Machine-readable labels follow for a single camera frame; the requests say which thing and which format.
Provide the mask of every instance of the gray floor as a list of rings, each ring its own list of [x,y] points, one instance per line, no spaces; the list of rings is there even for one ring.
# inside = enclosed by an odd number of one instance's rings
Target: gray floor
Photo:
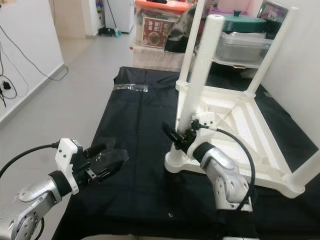
[[[119,38],[95,38],[69,65],[69,74],[62,81],[50,82],[1,130],[2,161],[63,137],[89,147],[113,89],[113,78],[120,67],[132,66],[129,46],[134,33],[133,29],[131,35],[123,34]],[[1,205],[12,201],[22,187],[44,179],[56,169],[53,149],[24,157],[1,180]],[[51,239],[68,200],[66,197],[45,217],[42,240]]]

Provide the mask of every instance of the clear plastic box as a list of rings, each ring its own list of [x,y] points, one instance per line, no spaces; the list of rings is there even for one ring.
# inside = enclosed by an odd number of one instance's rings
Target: clear plastic box
[[[260,66],[273,40],[265,39],[263,33],[221,34],[214,62],[227,63],[231,66]]]
[[[135,0],[136,7],[136,44],[146,47],[164,48],[164,44],[167,40],[167,34],[171,30],[173,24],[179,19],[179,17],[190,8],[193,4],[171,1],[168,0],[167,4],[151,2],[147,0]],[[151,29],[146,29],[145,24],[152,22]],[[155,24],[166,26],[162,31],[158,31],[158,27]],[[151,36],[154,40],[154,44],[148,42],[143,43],[143,36],[146,34]]]

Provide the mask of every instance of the white cabinet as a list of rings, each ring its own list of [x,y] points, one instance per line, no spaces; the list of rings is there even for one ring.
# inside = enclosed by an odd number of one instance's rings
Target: white cabinet
[[[118,29],[123,33],[130,33],[135,23],[134,0],[108,0]],[[105,27],[115,29],[107,0],[104,0]]]

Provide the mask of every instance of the black tablecloth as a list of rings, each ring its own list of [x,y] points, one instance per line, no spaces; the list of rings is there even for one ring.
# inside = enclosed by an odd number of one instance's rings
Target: black tablecloth
[[[98,234],[214,239],[222,226],[208,178],[171,174],[164,169],[164,157],[172,143],[161,125],[163,121],[175,125],[178,77],[177,72],[120,69],[115,84],[146,84],[148,92],[114,90],[92,144],[115,137],[115,148],[126,149],[129,160],[115,176],[71,197],[54,240],[79,240]],[[211,75],[207,85],[246,89],[250,81],[238,78]],[[294,171],[317,148],[265,92],[260,86],[255,100]],[[260,237],[320,238],[319,184],[318,176],[295,199],[257,187],[254,212]]]

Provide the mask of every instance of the orange lid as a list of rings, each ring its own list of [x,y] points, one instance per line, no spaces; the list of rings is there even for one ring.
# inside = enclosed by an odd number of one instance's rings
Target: orange lid
[[[187,3],[182,1],[170,1],[170,0],[167,0],[167,4],[152,2],[147,0],[135,0],[135,4],[141,7],[168,9],[168,10],[174,10],[174,11],[180,11],[180,12],[187,11],[193,5],[193,3]]]

